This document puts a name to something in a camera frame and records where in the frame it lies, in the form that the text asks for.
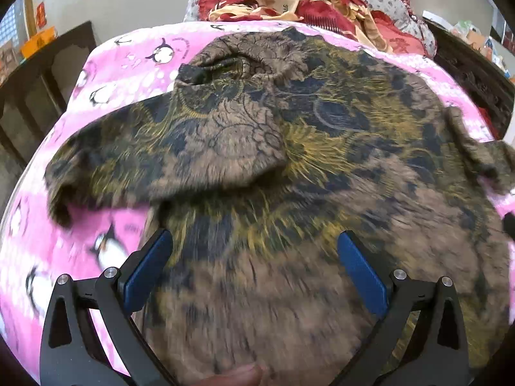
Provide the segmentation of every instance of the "bed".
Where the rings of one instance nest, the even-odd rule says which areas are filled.
[[[173,90],[177,70],[213,39],[243,31],[273,32],[294,26],[306,35],[322,35],[333,45],[352,51],[359,43],[316,27],[290,22],[188,22],[140,29],[111,39],[96,48],[86,61],[71,96],[68,110],[38,148],[12,193],[0,228],[0,332],[25,369],[38,379],[39,341],[52,286],[66,272],[74,279],[97,277],[109,265],[120,265],[140,246],[148,208],[70,210],[76,224],[69,230],[56,225],[47,213],[44,172],[65,140],[95,119],[118,108]],[[445,105],[463,111],[470,135],[491,140],[478,110],[460,86],[432,60],[420,55],[389,55],[365,48],[423,78]],[[515,210],[515,196],[491,194],[501,216]],[[107,261],[102,246],[114,249]],[[514,245],[511,289],[515,285]],[[515,316],[511,297],[511,320]],[[126,372],[101,317],[93,313],[99,337],[116,370]]]

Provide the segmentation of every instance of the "silver bolt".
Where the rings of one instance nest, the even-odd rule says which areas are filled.
[[[393,277],[395,277],[397,280],[404,280],[408,275],[404,270],[397,269],[393,270]]]
[[[450,277],[442,277],[442,283],[444,283],[445,286],[450,287],[452,286],[452,280]]]
[[[69,277],[67,274],[61,274],[59,277],[57,277],[57,284],[58,285],[64,285],[68,281]]]
[[[109,267],[107,270],[105,270],[104,275],[107,278],[113,278],[115,275],[117,275],[117,268],[116,267]]]

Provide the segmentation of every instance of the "human hand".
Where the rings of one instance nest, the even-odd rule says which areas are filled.
[[[261,367],[257,364],[248,364],[230,372],[201,380],[193,386],[259,386],[262,376]]]

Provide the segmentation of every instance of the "crumpled cloth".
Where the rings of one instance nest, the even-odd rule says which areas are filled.
[[[504,145],[490,161],[421,78],[295,29],[217,38],[177,80],[73,135],[45,179],[60,223],[69,202],[154,204],[174,252],[140,328],[180,382],[258,361],[272,385],[329,384],[375,323],[338,261],[345,229],[387,267],[452,278],[486,363],[509,260],[474,173],[509,170]]]
[[[307,23],[309,16],[331,18],[346,37],[380,51],[393,52],[362,0],[199,0],[198,4],[200,19],[210,22],[303,20]],[[391,28],[397,29],[393,22]],[[423,45],[419,43],[423,54]]]

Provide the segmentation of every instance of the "wooden headboard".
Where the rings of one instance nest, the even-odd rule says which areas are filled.
[[[488,110],[502,138],[511,120],[515,86],[478,51],[438,25],[427,22],[438,49],[434,61],[447,71],[478,107]]]

